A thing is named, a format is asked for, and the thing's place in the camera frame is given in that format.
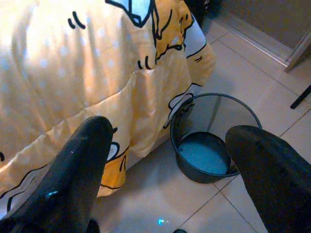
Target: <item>yellow comforter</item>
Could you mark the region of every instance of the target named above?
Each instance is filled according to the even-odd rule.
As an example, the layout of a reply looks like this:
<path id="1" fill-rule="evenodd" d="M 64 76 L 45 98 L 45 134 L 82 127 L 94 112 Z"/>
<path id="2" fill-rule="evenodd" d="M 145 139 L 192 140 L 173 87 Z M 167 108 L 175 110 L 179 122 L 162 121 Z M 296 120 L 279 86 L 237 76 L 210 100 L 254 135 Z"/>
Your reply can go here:
<path id="1" fill-rule="evenodd" d="M 0 218 L 90 116 L 115 128 L 98 195 L 120 188 L 214 67 L 182 0 L 0 0 L 0 19 Z"/>

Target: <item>bucket rim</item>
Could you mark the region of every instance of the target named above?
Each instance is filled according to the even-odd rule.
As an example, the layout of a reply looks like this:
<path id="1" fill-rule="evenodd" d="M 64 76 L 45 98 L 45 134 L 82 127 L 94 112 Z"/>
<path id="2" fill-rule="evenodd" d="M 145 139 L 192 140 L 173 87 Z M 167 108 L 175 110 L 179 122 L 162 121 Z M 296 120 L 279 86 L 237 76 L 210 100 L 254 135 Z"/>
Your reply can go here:
<path id="1" fill-rule="evenodd" d="M 196 96 L 193 96 L 193 97 L 191 97 L 190 99 L 186 100 L 185 102 L 183 102 L 183 103 L 181 104 L 181 106 L 178 108 L 178 110 L 179 110 L 180 108 L 182 108 L 184 105 L 187 105 L 188 103 L 192 102 L 194 99 L 200 98 L 200 97 L 204 97 L 204 96 L 221 96 L 221 97 L 226 97 L 226 98 L 229 98 L 229 99 L 231 99 L 231 100 L 234 100 L 234 101 L 238 102 L 239 104 L 241 104 L 243 107 L 245 107 L 245 108 L 252 114 L 252 116 L 254 117 L 254 119 L 255 119 L 255 121 L 256 121 L 256 123 L 257 123 L 257 125 L 258 125 L 258 128 L 262 129 L 262 125 L 261 125 L 261 123 L 260 123 L 258 117 L 256 116 L 256 114 L 254 113 L 254 111 L 253 111 L 246 103 L 242 102 L 241 100 L 239 100 L 239 99 L 237 99 L 237 98 L 235 98 L 235 97 L 233 97 L 233 96 L 227 95 L 227 94 L 222 94 L 222 93 L 203 93 L 203 94 L 200 94 L 200 95 L 196 95 Z M 176 113 L 178 112 L 178 110 L 174 113 L 173 118 L 172 118 L 172 121 L 171 121 L 171 126 L 170 126 L 171 142 L 172 142 L 172 144 L 173 144 L 173 147 L 174 147 L 175 152 L 177 153 L 177 155 L 180 156 L 180 158 L 181 158 L 184 162 L 186 162 L 186 164 L 187 164 L 188 166 L 190 166 L 192 169 L 195 169 L 195 170 L 197 170 L 197 171 L 199 171 L 199 172 L 201 172 L 201 173 L 203 173 L 203 174 L 205 174 L 205 175 L 216 176 L 216 177 L 230 177 L 230 176 L 238 175 L 239 172 L 228 173 L 228 174 L 214 174 L 214 173 L 209 173 L 209 172 L 203 171 L 203 170 L 201 170 L 201 169 L 199 169 L 199 168 L 197 168 L 197 167 L 194 167 L 192 164 L 190 164 L 190 163 L 181 155 L 181 153 L 179 153 L 178 148 L 177 148 L 177 146 L 176 146 L 176 144 L 175 144 L 175 142 L 174 142 L 174 140 L 173 140 L 173 127 L 172 127 L 173 123 L 175 122 Z"/>

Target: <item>blue light spot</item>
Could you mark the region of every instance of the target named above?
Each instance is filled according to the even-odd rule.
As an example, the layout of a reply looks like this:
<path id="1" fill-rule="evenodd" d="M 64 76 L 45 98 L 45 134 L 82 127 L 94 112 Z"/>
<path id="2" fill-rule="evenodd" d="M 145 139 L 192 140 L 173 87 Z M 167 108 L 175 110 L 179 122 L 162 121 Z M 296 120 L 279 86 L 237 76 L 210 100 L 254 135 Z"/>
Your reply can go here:
<path id="1" fill-rule="evenodd" d="M 46 59 L 42 59 L 41 61 L 40 61 L 40 66 L 42 67 L 42 68 L 46 68 L 46 67 L 48 67 L 48 61 L 46 60 Z"/>
<path id="2" fill-rule="evenodd" d="M 63 46 L 61 49 L 60 49 L 60 54 L 62 55 L 62 57 L 65 57 L 67 56 L 68 54 L 68 48 Z"/>
<path id="3" fill-rule="evenodd" d="M 56 193 L 58 193 L 58 191 L 50 192 L 50 193 L 48 193 L 48 196 L 50 197 L 50 196 L 52 196 L 52 195 L 54 195 Z"/>
<path id="4" fill-rule="evenodd" d="M 157 221 L 159 226 L 163 226 L 164 220 L 159 218 L 159 220 Z"/>

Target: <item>cartoon character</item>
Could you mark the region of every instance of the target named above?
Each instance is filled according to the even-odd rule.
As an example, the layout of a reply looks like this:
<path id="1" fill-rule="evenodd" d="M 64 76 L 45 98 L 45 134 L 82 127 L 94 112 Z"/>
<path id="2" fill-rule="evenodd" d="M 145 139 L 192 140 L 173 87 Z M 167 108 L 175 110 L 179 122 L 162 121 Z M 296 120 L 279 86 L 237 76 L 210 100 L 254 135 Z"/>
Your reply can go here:
<path id="1" fill-rule="evenodd" d="M 206 39 L 191 14 L 187 5 L 166 0 L 105 0 L 106 3 L 122 8 L 133 24 L 142 28 L 148 18 L 152 17 L 152 31 L 156 48 L 155 64 L 167 50 L 182 50 L 189 58 L 206 45 Z M 151 69 L 149 56 L 146 55 L 144 65 L 138 61 L 138 67 Z"/>
<path id="2" fill-rule="evenodd" d="M 128 151 L 128 148 L 118 155 L 119 150 L 120 150 L 119 143 L 113 141 L 111 143 L 109 155 L 105 165 L 105 168 L 107 167 L 112 168 L 105 169 L 105 173 L 102 177 L 101 182 L 101 186 L 103 187 L 117 189 L 120 188 L 125 182 L 126 152 Z M 28 188 L 33 188 L 32 184 L 40 183 L 41 179 L 49 171 L 50 165 L 51 163 L 48 163 L 43 167 L 29 171 L 17 186 L 0 195 L 0 219 L 14 207 L 14 205 L 18 202 L 20 197 Z M 116 183 L 115 180 L 111 180 L 110 179 L 111 177 L 113 178 L 116 177 L 116 180 L 119 182 Z"/>

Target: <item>beige floor tile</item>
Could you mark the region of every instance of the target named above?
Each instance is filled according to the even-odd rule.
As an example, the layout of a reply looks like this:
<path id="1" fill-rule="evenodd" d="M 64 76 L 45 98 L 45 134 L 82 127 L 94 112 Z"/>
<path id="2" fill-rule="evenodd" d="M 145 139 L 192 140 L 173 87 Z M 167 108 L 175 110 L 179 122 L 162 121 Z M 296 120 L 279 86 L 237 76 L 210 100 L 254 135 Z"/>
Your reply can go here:
<path id="1" fill-rule="evenodd" d="M 127 172 L 121 190 L 97 199 L 93 216 L 102 233 L 172 233 L 217 192 L 180 171 L 167 141 Z"/>
<path id="2" fill-rule="evenodd" d="M 266 233 L 267 230 L 249 197 L 241 176 L 235 178 L 228 184 L 222 193 L 237 208 L 244 218 L 254 227 L 258 233 Z"/>
<path id="3" fill-rule="evenodd" d="M 283 65 L 233 33 L 227 33 L 220 41 L 298 95 L 311 84 L 311 58 L 286 73 Z"/>
<path id="4" fill-rule="evenodd" d="M 219 193 L 180 227 L 188 233 L 254 233 L 245 219 Z"/>
<path id="5" fill-rule="evenodd" d="M 285 132 L 311 108 L 304 101 L 292 110 L 290 105 L 296 94 L 221 42 L 214 42 L 212 48 L 217 67 L 202 92 L 224 93 L 240 99 L 253 109 L 264 129 L 276 135 Z"/>
<path id="6" fill-rule="evenodd" d="M 311 111 L 305 114 L 281 138 L 311 164 Z"/>
<path id="7" fill-rule="evenodd" d="M 232 181 L 234 178 L 236 178 L 235 176 L 233 177 L 227 177 L 227 178 L 224 178 L 220 181 L 217 181 L 214 183 L 214 185 L 220 190 L 222 189 L 223 187 L 225 187 L 230 181 Z"/>

